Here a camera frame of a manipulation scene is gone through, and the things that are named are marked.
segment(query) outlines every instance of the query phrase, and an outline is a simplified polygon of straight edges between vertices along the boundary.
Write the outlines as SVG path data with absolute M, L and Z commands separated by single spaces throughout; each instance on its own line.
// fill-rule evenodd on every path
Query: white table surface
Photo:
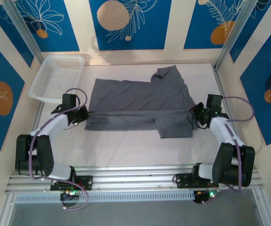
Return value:
M 171 65 L 85 66 L 78 87 L 88 94 L 88 103 L 96 78 L 150 81 L 157 68 Z M 195 103 L 207 101 L 208 94 L 219 94 L 210 64 L 176 65 Z M 81 101 L 83 94 L 77 92 Z M 44 104 L 40 125 L 55 109 Z M 87 131 L 86 122 L 59 132 L 53 141 L 53 156 L 58 163 L 71 166 L 155 166 L 196 162 L 212 163 L 219 145 L 209 130 L 197 129 L 191 138 L 160 139 L 157 130 Z

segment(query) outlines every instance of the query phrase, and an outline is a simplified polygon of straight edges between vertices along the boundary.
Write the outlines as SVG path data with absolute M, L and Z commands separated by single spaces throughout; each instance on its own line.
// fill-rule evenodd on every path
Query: gray floor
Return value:
M 193 201 L 89 203 L 82 210 L 60 204 L 16 204 L 11 226 L 259 226 L 250 190 L 232 190 L 206 205 Z

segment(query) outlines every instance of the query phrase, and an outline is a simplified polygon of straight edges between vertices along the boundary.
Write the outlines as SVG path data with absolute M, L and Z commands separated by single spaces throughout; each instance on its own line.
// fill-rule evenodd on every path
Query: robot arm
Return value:
M 227 114 L 222 113 L 220 95 L 208 95 L 207 106 L 202 103 L 197 104 L 191 109 L 193 117 L 201 125 L 207 125 L 214 133 L 220 148 L 214 164 L 197 163 L 192 173 L 199 178 L 212 180 L 214 183 L 224 183 L 230 185 L 239 185 L 238 164 L 232 163 L 237 159 L 237 146 L 240 150 L 241 162 L 241 185 L 249 186 L 251 182 L 255 150 L 252 147 L 245 146 L 233 131 Z
M 63 94 L 62 104 L 52 113 L 53 118 L 58 113 L 76 106 L 78 97 L 74 94 Z M 54 162 L 52 144 L 58 133 L 70 124 L 77 125 L 89 117 L 86 107 L 73 110 L 55 117 L 37 135 L 32 152 L 32 171 L 34 175 L 46 176 L 53 179 L 74 181 L 76 172 L 73 167 Z M 28 135 L 20 135 L 16 140 L 16 171 L 21 175 L 29 175 L 29 151 L 31 140 L 39 129 Z

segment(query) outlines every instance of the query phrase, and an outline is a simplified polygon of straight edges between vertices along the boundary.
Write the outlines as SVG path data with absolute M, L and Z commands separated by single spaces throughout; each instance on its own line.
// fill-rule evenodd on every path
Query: plastic basket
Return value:
M 77 86 L 84 62 L 81 56 L 47 56 L 29 89 L 29 97 L 61 104 L 63 93 Z

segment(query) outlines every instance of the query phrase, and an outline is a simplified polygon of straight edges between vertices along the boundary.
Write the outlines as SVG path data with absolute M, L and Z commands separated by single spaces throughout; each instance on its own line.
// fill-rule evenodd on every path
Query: gray cloth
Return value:
M 194 105 L 175 65 L 158 69 L 151 82 L 96 79 L 86 129 L 157 129 L 161 138 L 192 137 Z

